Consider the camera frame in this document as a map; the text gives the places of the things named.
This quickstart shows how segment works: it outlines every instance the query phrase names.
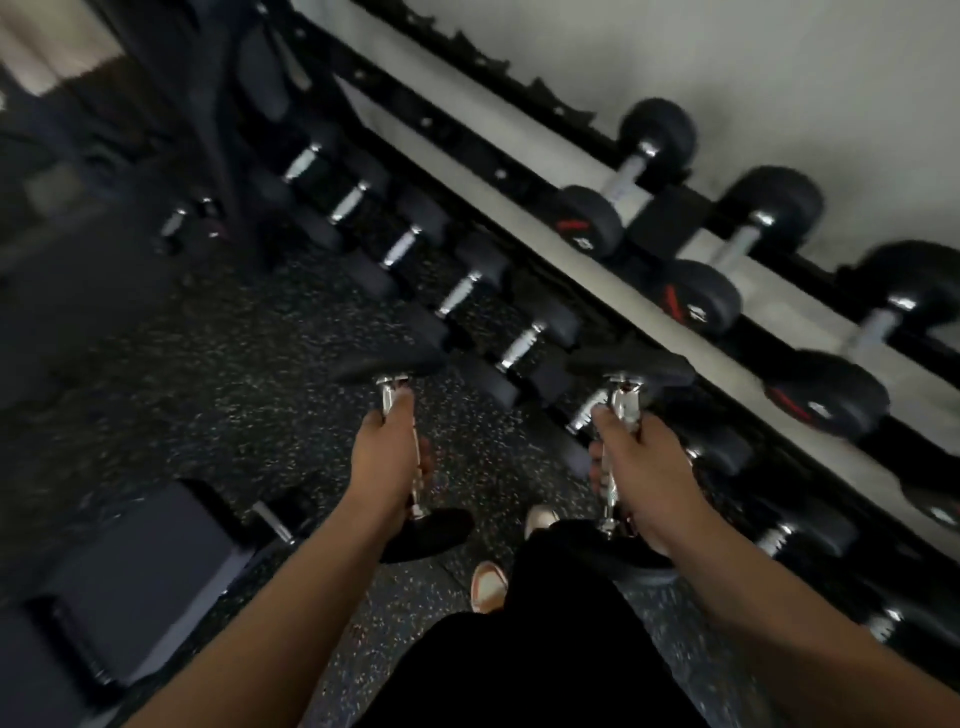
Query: shoe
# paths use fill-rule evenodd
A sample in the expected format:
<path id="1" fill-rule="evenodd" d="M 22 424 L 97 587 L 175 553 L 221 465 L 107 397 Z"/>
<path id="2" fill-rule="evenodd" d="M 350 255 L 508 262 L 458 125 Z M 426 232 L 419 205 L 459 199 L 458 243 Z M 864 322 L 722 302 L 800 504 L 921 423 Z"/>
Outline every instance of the shoe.
<path id="1" fill-rule="evenodd" d="M 523 540 L 530 541 L 534 531 L 549 528 L 560 520 L 560 516 L 548 505 L 535 505 L 527 514 L 527 522 L 523 525 Z"/>
<path id="2" fill-rule="evenodd" d="M 507 598 L 507 574 L 493 561 L 484 561 L 473 570 L 470 606 L 479 615 L 503 609 Z"/>

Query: speckled floor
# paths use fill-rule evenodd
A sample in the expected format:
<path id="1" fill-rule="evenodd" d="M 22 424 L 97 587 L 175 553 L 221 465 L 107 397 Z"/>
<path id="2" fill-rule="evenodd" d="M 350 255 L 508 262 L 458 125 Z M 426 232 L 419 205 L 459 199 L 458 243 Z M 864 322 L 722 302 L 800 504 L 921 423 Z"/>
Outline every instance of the speckled floor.
<path id="1" fill-rule="evenodd" d="M 361 213 L 354 231 L 378 244 L 391 237 L 389 224 L 368 220 Z M 458 278 L 445 258 L 419 266 L 428 299 Z M 214 261 L 159 315 L 62 368 L 55 400 L 0 414 L 2 596 L 25 594 L 58 554 L 171 478 L 207 480 L 242 512 L 310 476 L 321 516 L 328 512 L 347 482 L 352 435 L 376 397 L 332 385 L 325 373 L 347 351 L 403 340 L 401 306 L 371 303 L 319 254 L 300 255 L 251 287 Z M 459 320 L 481 346 L 496 348 L 524 324 L 490 298 L 468 305 Z M 406 647 L 443 615 L 468 607 L 477 560 L 509 568 L 530 505 L 592 513 L 586 485 L 528 442 L 517 414 L 499 411 L 453 370 L 417 390 L 420 428 L 434 439 L 442 474 L 433 502 L 469 508 L 479 527 L 439 559 L 380 571 L 307 726 L 357 718 Z M 275 567 L 266 564 L 222 599 L 170 668 L 133 692 L 131 706 L 216 634 Z M 686 587 L 629 599 L 712 725 L 775 724 Z"/>

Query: finger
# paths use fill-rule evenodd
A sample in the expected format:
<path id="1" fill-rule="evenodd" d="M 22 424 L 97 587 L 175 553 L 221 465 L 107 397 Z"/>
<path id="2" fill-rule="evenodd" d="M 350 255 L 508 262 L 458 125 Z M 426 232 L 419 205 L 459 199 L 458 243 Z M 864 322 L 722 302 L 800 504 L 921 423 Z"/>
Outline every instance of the finger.
<path id="1" fill-rule="evenodd" d="M 390 408 L 386 424 L 390 427 L 410 429 L 414 426 L 414 392 L 409 387 L 396 391 L 394 406 Z"/>
<path id="2" fill-rule="evenodd" d="M 634 436 L 627 431 L 608 406 L 598 404 L 590 414 L 593 417 L 593 425 L 600 433 L 600 439 L 613 457 L 625 457 L 631 448 L 636 447 Z"/>

